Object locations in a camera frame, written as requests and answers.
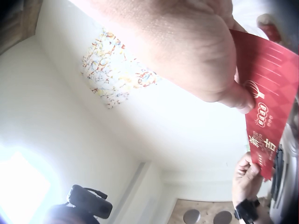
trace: bright window light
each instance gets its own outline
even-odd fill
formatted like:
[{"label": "bright window light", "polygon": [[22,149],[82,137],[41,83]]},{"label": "bright window light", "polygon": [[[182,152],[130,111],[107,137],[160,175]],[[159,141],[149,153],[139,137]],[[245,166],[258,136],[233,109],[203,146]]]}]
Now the bright window light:
[{"label": "bright window light", "polygon": [[20,152],[0,162],[0,207],[11,224],[28,224],[50,183]]}]

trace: black watch strap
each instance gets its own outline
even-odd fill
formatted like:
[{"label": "black watch strap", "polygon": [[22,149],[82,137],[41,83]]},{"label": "black watch strap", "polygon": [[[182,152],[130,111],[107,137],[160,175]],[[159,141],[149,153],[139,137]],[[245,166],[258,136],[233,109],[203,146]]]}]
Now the black watch strap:
[{"label": "black watch strap", "polygon": [[237,220],[243,219],[245,224],[252,224],[258,219],[256,207],[259,206],[259,201],[249,201],[245,199],[236,206],[235,217]]},{"label": "black watch strap", "polygon": [[260,205],[260,202],[258,199],[256,199],[254,202],[253,202],[254,206],[257,208],[259,205]]},{"label": "black watch strap", "polygon": [[235,218],[236,218],[237,220],[242,219],[241,216],[240,216],[240,214],[238,213],[237,210],[235,210]]}]

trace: red packet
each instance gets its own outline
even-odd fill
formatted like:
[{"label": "red packet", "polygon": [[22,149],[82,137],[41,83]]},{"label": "red packet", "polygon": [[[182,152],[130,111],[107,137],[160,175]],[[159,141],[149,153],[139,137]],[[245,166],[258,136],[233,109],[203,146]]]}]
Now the red packet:
[{"label": "red packet", "polygon": [[263,38],[231,30],[240,84],[255,99],[245,115],[251,158],[272,177],[279,141],[298,91],[298,55]]}]

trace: red pattern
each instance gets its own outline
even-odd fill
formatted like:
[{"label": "red pattern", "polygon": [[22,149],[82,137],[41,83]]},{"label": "red pattern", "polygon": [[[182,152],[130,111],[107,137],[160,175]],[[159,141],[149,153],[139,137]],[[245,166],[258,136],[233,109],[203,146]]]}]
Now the red pattern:
[{"label": "red pattern", "polygon": [[[269,139],[277,149],[298,91],[298,55],[279,44],[248,33],[231,30],[231,34],[236,46],[240,84],[252,80],[265,95],[264,99],[255,99],[255,108],[245,116],[247,133],[251,136],[253,131],[262,134],[263,139]],[[263,128],[255,123],[259,102],[268,107],[267,121]],[[270,115],[273,119],[269,127],[267,122]],[[270,155],[261,147],[252,143],[249,145],[254,163],[259,163],[258,154],[262,156],[262,162],[259,163],[261,175],[271,179],[276,152]]]}]

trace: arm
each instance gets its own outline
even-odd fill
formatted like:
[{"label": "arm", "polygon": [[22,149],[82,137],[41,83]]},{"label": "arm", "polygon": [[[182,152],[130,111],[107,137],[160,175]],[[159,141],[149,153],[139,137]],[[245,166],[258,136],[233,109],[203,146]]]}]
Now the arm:
[{"label": "arm", "polygon": [[242,113],[254,107],[234,80],[236,51],[229,29],[244,29],[231,0],[71,0],[108,27],[139,60],[207,102]]},{"label": "arm", "polygon": [[[238,162],[233,178],[233,204],[234,208],[243,200],[254,201],[260,190],[263,177],[259,175],[260,167],[252,164],[250,153],[246,153]],[[259,205],[257,207],[258,220],[254,224],[273,224],[267,209]]]}]

